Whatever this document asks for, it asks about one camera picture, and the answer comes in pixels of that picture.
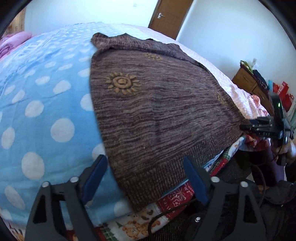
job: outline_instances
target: folded cloth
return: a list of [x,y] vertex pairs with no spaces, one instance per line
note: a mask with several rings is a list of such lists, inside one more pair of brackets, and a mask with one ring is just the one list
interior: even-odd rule
[[4,41],[1,41],[0,58],[2,58],[5,54],[9,54],[11,50],[21,45],[31,37],[32,33],[27,31],[10,35],[9,37],[6,36],[6,39],[4,39]]
[[215,77],[176,44],[97,33],[91,98],[115,179],[135,210],[232,145],[244,117]]
[[10,37],[12,37],[13,35],[15,35],[15,34],[8,34],[8,35],[6,35],[5,37],[1,38],[1,39],[0,39],[0,45],[1,45],[2,43],[4,43],[6,40],[8,40]]

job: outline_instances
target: person's hand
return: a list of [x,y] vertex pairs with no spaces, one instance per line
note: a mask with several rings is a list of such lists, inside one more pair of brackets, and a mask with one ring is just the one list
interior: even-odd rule
[[296,147],[293,141],[289,138],[288,143],[286,145],[283,145],[282,148],[278,147],[274,150],[275,155],[277,153],[280,154],[286,154],[286,162],[287,164],[291,164],[296,159]]

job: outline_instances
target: red bag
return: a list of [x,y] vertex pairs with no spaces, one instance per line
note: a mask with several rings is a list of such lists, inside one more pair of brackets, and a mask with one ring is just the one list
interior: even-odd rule
[[291,105],[293,103],[294,96],[291,94],[286,94],[284,100],[282,101],[283,107],[288,112],[291,108]]
[[285,96],[288,92],[288,89],[289,89],[288,84],[283,81],[283,83],[281,84],[281,86],[279,87],[279,90],[277,92],[282,102],[284,102],[284,99],[285,99]]
[[272,92],[277,93],[279,90],[279,86],[276,83],[272,83]]

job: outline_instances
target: white polka dot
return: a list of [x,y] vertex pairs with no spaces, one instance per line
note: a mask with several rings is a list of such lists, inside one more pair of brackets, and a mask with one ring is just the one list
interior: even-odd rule
[[82,49],[82,50],[80,50],[80,52],[82,52],[82,53],[86,53],[86,52],[88,52],[90,49]]
[[45,58],[44,57],[41,57],[40,59],[38,59],[38,62],[43,62],[43,61],[45,61]]
[[7,200],[11,203],[11,205],[21,210],[25,209],[24,200],[21,198],[21,196],[17,193],[17,191],[12,186],[7,186],[4,190],[4,193]]
[[33,62],[33,61],[35,61],[35,60],[37,60],[37,59],[38,59],[38,57],[37,57],[37,56],[35,56],[35,57],[33,57],[33,58],[29,59],[29,60],[28,60],[28,62]]
[[39,180],[44,175],[44,162],[35,152],[28,152],[22,158],[22,172],[30,180]]
[[56,61],[53,61],[53,62],[49,62],[49,63],[47,63],[46,65],[44,65],[44,67],[45,68],[50,68],[50,67],[53,67],[53,66],[55,66],[56,65]]
[[25,92],[23,90],[20,90],[15,97],[12,99],[12,103],[15,104],[16,102],[20,101],[22,98],[24,98]]
[[64,59],[70,59],[70,58],[73,58],[75,56],[75,54],[69,54],[69,55],[66,55],[64,57]]
[[37,85],[44,85],[50,80],[49,76],[43,76],[35,80]]
[[59,56],[61,54],[62,54],[61,52],[60,53],[56,53],[55,55],[53,55],[53,57],[57,57],[57,56]]
[[15,140],[15,130],[9,127],[3,132],[1,137],[1,145],[4,149],[9,149]]
[[92,157],[95,161],[99,155],[106,155],[104,144],[98,144],[92,151]]
[[78,72],[78,75],[80,77],[88,77],[90,75],[90,71],[91,69],[90,68],[87,68],[87,69],[84,69],[84,70],[81,70]]
[[36,117],[39,116],[44,109],[44,105],[39,100],[33,100],[31,101],[26,109],[25,109],[25,116],[26,117]]
[[11,214],[8,210],[4,209],[1,210],[0,209],[0,216],[5,220],[5,221],[12,221],[12,217]]
[[10,94],[11,92],[14,91],[14,89],[15,89],[15,85],[7,87],[6,90],[4,91],[4,95]]
[[23,74],[24,71],[25,71],[26,69],[27,69],[27,66],[24,66],[24,67],[20,68],[20,69],[17,71],[17,73],[18,73],[18,74]]
[[58,119],[51,127],[50,134],[56,142],[68,142],[72,139],[75,126],[67,118]]
[[133,209],[131,208],[131,205],[127,199],[119,200],[114,206],[114,215],[116,217],[121,217],[132,212]]
[[79,59],[79,62],[85,62],[85,61],[88,61],[88,60],[90,60],[91,58],[89,57],[89,56],[87,56],[87,57],[84,57],[84,58],[80,58]]
[[29,76],[32,76],[33,74],[35,74],[35,72],[36,72],[36,71],[33,70],[33,69],[30,70],[28,73],[25,74],[25,78],[27,78],[27,77],[29,77]]
[[94,111],[91,101],[91,94],[84,95],[80,101],[80,105],[86,111]]
[[69,89],[71,89],[71,84],[66,80],[62,80],[54,87],[54,93],[57,95]]
[[73,64],[66,64],[66,65],[63,65],[62,67],[59,67],[58,70],[70,69],[72,66],[73,66]]

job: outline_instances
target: blue polka dot blanket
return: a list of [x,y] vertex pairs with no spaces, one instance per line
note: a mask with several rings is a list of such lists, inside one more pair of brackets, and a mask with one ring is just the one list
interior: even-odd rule
[[[35,36],[0,61],[0,215],[25,226],[40,185],[63,183],[91,166],[104,145],[89,74],[94,33],[148,34],[126,25],[84,23]],[[107,169],[87,205],[93,223],[131,212]],[[65,213],[65,223],[69,216]]]

